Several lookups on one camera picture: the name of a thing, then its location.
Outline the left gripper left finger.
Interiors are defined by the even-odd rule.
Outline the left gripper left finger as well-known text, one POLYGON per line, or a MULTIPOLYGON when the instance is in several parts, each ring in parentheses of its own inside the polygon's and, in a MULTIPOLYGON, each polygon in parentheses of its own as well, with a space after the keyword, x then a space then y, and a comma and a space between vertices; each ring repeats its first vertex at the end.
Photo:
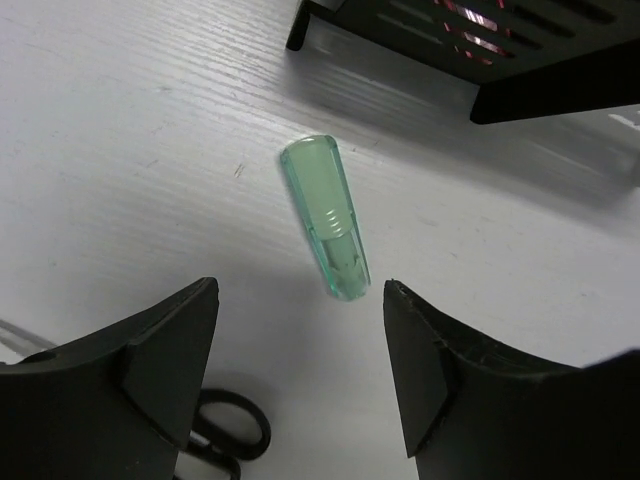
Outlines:
POLYGON ((218 283, 1 367, 4 479, 170 479, 214 336, 218 283))

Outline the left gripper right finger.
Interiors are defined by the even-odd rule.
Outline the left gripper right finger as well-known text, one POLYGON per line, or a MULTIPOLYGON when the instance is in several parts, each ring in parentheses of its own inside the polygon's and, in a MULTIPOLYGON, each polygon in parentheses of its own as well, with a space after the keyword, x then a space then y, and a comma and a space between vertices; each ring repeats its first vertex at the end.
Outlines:
POLYGON ((407 455, 422 479, 635 479, 639 354, 586 367, 510 347, 403 283, 384 327, 407 455))

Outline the green correction tape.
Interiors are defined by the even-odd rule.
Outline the green correction tape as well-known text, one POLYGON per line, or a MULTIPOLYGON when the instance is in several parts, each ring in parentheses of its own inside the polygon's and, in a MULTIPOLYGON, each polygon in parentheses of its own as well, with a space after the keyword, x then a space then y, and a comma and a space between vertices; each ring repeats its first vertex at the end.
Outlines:
POLYGON ((344 301, 363 297, 370 272, 335 139, 297 140, 282 151, 280 164, 328 290, 344 301))

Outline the pink correction tape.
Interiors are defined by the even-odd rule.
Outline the pink correction tape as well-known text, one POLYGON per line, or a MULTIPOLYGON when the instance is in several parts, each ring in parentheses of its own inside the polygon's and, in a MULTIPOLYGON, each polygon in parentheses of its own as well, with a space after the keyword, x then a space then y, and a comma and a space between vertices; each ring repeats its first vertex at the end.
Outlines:
POLYGON ((515 52, 509 47, 513 37, 508 28, 501 27, 494 19, 460 1, 434 1, 433 4, 447 12, 438 19, 442 29, 464 44, 464 47, 454 47, 458 53, 484 65, 492 65, 493 57, 515 57, 515 52))

